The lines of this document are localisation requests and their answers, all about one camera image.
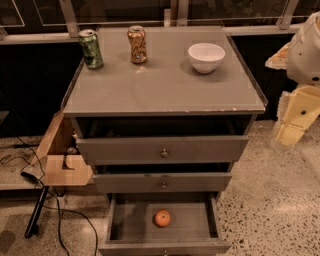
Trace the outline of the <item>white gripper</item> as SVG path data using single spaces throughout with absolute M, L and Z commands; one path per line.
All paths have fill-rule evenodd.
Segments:
M 287 69 L 289 44 L 282 46 L 265 62 L 267 68 Z M 289 93 L 283 91 L 278 102 L 273 137 L 278 145 L 294 146 L 320 115 L 320 88 L 302 85 Z

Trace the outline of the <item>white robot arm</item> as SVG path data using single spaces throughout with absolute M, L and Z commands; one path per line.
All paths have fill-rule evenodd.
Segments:
M 274 135 L 278 145 L 294 146 L 320 115 L 320 12 L 313 13 L 265 66 L 285 70 L 297 83 L 279 99 Z

